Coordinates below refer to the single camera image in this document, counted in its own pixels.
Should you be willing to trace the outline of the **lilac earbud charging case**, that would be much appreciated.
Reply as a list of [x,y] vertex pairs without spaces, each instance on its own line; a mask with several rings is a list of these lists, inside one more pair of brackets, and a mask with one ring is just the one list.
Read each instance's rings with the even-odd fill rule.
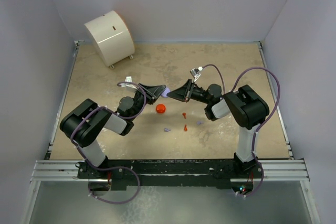
[[161,97],[167,98],[167,94],[170,93],[171,90],[169,88],[165,88],[164,91],[161,93]]

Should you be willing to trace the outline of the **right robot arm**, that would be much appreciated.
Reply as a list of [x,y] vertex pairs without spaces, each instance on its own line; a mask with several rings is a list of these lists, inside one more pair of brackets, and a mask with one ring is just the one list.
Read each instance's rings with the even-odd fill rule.
[[254,151],[257,137],[254,135],[269,115],[269,106],[249,85],[222,94],[222,88],[218,84],[211,84],[205,90],[189,79],[167,96],[181,102],[195,100],[205,103],[205,115],[211,121],[232,115],[239,125],[238,147],[234,154],[239,161],[234,164],[233,170],[238,177],[246,177],[251,173],[250,162],[256,156]]

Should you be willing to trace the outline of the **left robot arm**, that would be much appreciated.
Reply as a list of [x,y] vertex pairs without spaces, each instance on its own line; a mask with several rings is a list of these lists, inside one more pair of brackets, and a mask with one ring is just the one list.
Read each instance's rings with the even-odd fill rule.
[[116,111],[86,99],[66,115],[59,126],[96,178],[107,174],[109,161],[97,141],[100,132],[107,129],[120,136],[127,135],[145,106],[154,104],[166,89],[164,84],[146,86],[129,81],[119,82],[117,86],[131,89],[134,96],[122,97]]

